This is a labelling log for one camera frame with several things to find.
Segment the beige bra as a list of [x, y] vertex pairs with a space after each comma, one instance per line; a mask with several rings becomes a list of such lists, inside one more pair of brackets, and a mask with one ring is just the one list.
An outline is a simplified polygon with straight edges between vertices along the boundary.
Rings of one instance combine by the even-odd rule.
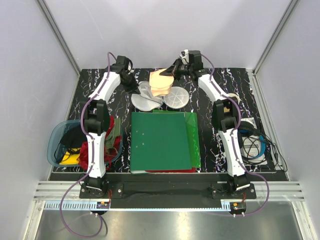
[[171, 73], [169, 75], [160, 75], [160, 73], [164, 72], [166, 69], [159, 69], [157, 71], [153, 71], [149, 75], [149, 86], [150, 91], [154, 97], [167, 95], [172, 87], [174, 82], [174, 77]]

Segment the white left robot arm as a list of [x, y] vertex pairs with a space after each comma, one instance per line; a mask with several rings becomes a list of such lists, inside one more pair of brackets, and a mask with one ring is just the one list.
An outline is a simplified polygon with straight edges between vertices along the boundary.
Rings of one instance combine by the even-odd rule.
[[132, 75], [133, 62], [126, 56], [119, 55], [111, 64], [107, 53], [108, 65], [99, 85], [88, 97], [80, 115], [80, 126], [86, 135], [88, 144], [88, 169], [86, 176], [101, 179], [106, 174], [104, 162], [105, 137], [110, 127], [108, 102], [115, 89], [122, 85], [129, 94], [139, 94], [139, 84]]

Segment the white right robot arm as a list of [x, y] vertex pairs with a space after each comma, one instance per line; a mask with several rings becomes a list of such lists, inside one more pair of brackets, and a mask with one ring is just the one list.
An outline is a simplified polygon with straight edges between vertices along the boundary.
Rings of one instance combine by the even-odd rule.
[[180, 80], [183, 76], [197, 80], [199, 88], [213, 103], [211, 122], [223, 143], [227, 173], [232, 178], [238, 178], [246, 174], [238, 143], [238, 128], [241, 123], [238, 101], [219, 86], [213, 77], [214, 71], [209, 72], [204, 68], [203, 59], [206, 57], [199, 50], [186, 49], [160, 75], [173, 77], [175, 80]]

